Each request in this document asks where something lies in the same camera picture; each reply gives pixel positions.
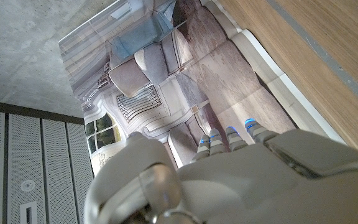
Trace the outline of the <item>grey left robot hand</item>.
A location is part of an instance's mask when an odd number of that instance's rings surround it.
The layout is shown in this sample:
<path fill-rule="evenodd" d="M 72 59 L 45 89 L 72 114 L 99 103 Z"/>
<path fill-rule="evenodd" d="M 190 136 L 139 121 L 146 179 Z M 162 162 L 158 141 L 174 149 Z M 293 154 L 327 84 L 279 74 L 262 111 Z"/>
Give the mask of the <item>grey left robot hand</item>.
<path fill-rule="evenodd" d="M 85 223 L 358 223 L 358 150 L 245 127 L 253 144 L 212 129 L 179 169 L 160 141 L 132 133 L 90 185 Z"/>

